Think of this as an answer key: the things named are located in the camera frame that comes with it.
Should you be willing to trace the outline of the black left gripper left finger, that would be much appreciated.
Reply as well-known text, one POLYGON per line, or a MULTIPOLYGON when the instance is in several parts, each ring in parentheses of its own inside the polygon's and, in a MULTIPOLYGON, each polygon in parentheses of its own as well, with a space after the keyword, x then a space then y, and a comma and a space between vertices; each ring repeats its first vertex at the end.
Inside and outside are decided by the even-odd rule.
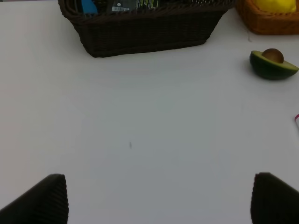
POLYGON ((0 210, 2 224, 66 224, 69 204, 66 178, 50 174, 0 210))

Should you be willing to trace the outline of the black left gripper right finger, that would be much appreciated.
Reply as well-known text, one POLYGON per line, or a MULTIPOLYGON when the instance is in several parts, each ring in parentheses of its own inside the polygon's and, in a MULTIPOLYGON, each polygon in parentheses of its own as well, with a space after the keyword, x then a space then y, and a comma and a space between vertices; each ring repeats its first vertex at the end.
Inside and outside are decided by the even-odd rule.
POLYGON ((253 224, 297 224, 299 192, 271 173, 255 175, 250 215, 253 224))

